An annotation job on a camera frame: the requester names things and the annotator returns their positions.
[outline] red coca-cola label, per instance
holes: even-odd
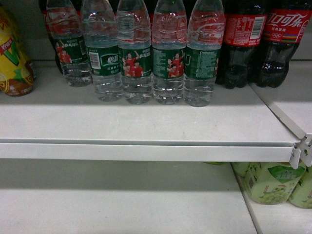
[[[262,38],[264,40],[299,43],[309,23],[311,11],[273,9],[268,16]]]
[[[234,46],[257,46],[260,43],[266,18],[266,15],[229,14],[223,42]]]

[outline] plastic water bottle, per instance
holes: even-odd
[[[187,18],[182,0],[159,0],[154,12],[154,98],[171,105],[182,98]]]
[[[124,96],[132,104],[152,96],[150,18],[143,0],[120,0],[117,39]]]
[[[108,0],[84,0],[81,13],[95,93],[102,101],[118,100],[122,84],[113,9]]]
[[[63,74],[73,87],[92,82],[79,16],[70,0],[48,0],[47,21]]]
[[[221,0],[197,0],[188,26],[183,94],[191,106],[206,106],[212,98],[224,27]]]

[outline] water bottle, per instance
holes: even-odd
[[[113,9],[108,0],[84,0],[81,17],[95,93],[102,101],[118,100],[122,84]]]
[[[188,26],[183,93],[191,106],[211,101],[224,27],[221,0],[196,1]]]
[[[152,96],[150,18],[143,0],[120,0],[117,39],[123,93],[129,103],[142,104]]]
[[[251,80],[259,87],[280,86],[289,70],[311,17],[310,0],[276,0],[251,65]]]
[[[187,18],[182,0],[159,0],[152,28],[153,88],[158,103],[182,98]]]
[[[48,0],[47,22],[63,74],[72,87],[92,82],[79,16],[70,0]]]
[[[226,88],[247,84],[248,66],[260,44],[267,14],[266,0],[238,0],[230,9],[217,74]]]

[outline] cola bottle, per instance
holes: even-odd
[[[299,46],[311,17],[311,0],[276,0],[251,63],[251,79],[259,87],[280,86],[289,61]]]
[[[266,0],[239,0],[227,14],[217,83],[228,89],[248,82],[248,66],[267,18]]]

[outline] yellow can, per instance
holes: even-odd
[[[0,11],[0,89],[12,97],[23,96],[33,89],[33,75],[19,50],[10,20]]]

